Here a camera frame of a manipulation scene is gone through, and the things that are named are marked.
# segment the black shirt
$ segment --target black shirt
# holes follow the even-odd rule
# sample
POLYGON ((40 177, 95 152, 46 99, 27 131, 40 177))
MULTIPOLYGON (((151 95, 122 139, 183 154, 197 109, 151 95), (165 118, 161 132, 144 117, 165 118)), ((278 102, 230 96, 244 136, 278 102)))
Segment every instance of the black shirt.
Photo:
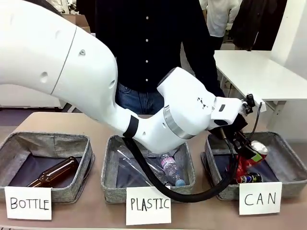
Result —
POLYGON ((183 42, 195 76, 223 96, 199 0, 96 0, 96 37, 117 58, 118 81, 132 90, 156 91, 181 66, 183 42))

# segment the can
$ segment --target can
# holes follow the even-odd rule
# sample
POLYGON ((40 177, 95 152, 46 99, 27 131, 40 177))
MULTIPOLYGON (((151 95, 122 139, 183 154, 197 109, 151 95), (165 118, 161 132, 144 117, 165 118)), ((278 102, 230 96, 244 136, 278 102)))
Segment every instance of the can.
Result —
POLYGON ((245 183, 260 183, 262 182, 262 176, 259 173, 249 172, 244 176, 240 176, 236 179, 238 184, 245 184, 245 183))

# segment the white desk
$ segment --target white desk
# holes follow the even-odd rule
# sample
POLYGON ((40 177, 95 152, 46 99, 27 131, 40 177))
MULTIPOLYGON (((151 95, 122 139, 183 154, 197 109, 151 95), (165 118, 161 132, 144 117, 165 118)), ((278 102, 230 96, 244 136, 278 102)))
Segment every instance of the white desk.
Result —
POLYGON ((228 79, 242 95, 257 95, 273 109, 269 129, 274 127, 286 101, 307 100, 307 80, 270 60, 268 55, 255 51, 218 50, 214 57, 223 74, 221 88, 228 79))

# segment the tabletop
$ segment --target tabletop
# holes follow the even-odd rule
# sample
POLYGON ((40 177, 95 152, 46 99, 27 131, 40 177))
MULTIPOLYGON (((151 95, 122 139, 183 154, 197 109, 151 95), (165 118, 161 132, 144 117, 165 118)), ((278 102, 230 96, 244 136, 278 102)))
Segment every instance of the tabletop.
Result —
POLYGON ((240 91, 265 101, 307 99, 307 80, 259 52, 217 50, 214 55, 221 73, 240 91))
MULTIPOLYGON (((254 118, 247 117, 249 126, 254 118)), ((265 130, 263 124, 257 130, 265 130)), ((62 132, 84 134, 90 137, 93 153, 96 156, 94 166, 79 200, 70 205, 54 205, 52 221, 32 221, 7 219, 6 207, 0 204, 0 225, 19 227, 52 228, 126 228, 125 204, 107 204, 100 186, 100 175, 106 142, 113 131, 105 125, 75 113, 33 113, 16 131, 62 132)), ((200 153, 204 151, 207 132, 203 132, 188 141, 196 171, 195 192, 209 188, 203 173, 200 153)), ((238 215, 238 202, 220 201, 216 197, 193 204, 172 204, 172 223, 129 226, 142 229, 202 229, 202 230, 288 230, 307 226, 307 188, 299 198, 282 201, 281 212, 271 216, 238 215)))

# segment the white paper label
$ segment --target white paper label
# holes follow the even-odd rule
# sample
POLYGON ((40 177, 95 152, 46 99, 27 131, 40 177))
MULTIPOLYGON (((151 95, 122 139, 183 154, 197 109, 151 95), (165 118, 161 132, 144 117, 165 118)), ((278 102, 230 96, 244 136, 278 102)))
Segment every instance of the white paper label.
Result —
POLYGON ((280 212, 282 183, 240 184, 240 215, 280 212))
POLYGON ((170 198, 155 187, 127 188, 126 225, 171 222, 170 198))
POLYGON ((7 217, 51 220, 51 188, 5 187, 7 217))

